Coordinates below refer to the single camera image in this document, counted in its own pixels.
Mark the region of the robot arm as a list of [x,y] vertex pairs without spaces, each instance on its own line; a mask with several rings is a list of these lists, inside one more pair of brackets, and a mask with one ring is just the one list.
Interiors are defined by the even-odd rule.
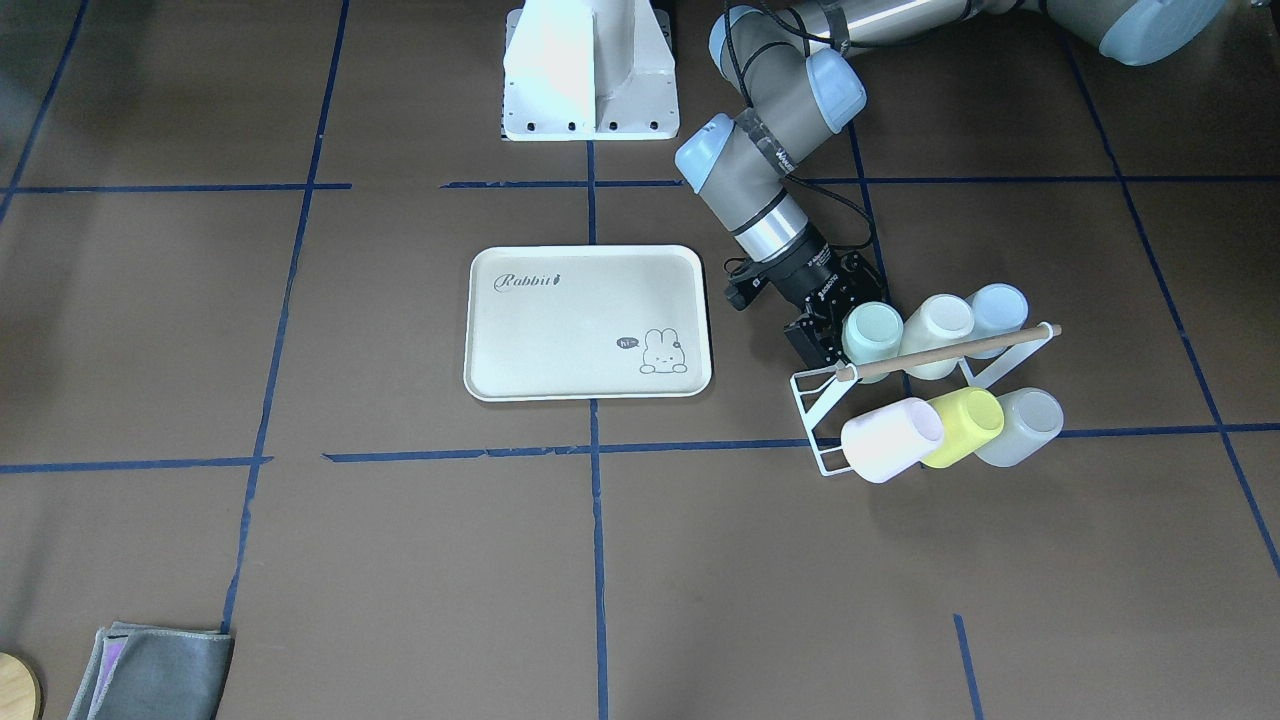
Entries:
[[685,182],[744,251],[726,299],[744,310],[767,287],[792,304],[783,329],[809,369],[849,363],[847,315],[881,301],[884,282],[858,249],[827,243],[785,188],[796,168],[841,135],[867,105],[852,56],[902,47],[982,13],[1027,9],[1101,55],[1143,67],[1189,44],[1220,1],[801,1],[727,6],[709,36],[721,76],[741,95],[736,117],[718,114],[676,152]]

